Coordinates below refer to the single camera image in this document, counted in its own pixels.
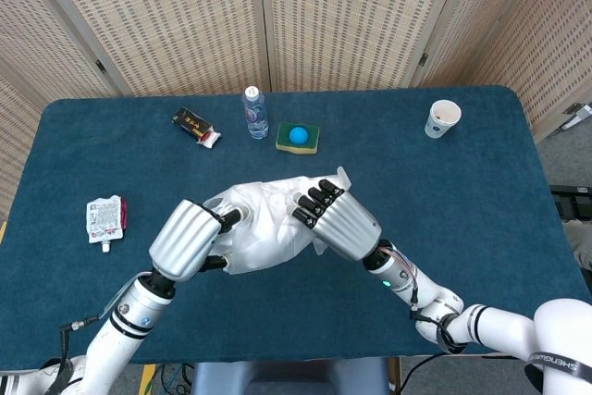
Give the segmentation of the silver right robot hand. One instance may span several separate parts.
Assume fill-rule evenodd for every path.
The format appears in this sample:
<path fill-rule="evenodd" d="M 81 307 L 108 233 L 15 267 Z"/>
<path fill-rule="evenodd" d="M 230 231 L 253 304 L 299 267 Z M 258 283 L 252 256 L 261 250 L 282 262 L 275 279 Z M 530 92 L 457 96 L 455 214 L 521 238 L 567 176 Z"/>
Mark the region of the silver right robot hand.
<path fill-rule="evenodd" d="M 297 192 L 289 214 L 315 237 L 351 261 L 361 261 L 378 245 L 382 228 L 349 191 L 328 179 Z"/>

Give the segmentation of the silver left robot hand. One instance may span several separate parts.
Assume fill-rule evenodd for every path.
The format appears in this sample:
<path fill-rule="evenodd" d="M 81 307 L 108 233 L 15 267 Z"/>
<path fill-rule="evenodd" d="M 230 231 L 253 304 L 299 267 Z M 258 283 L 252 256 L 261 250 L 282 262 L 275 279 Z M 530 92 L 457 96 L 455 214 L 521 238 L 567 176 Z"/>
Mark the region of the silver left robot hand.
<path fill-rule="evenodd" d="M 228 233 L 244 218 L 238 207 L 219 214 L 183 199 L 162 227 L 149 254 L 154 269 L 163 277 L 184 282 L 204 265 L 219 235 Z"/>

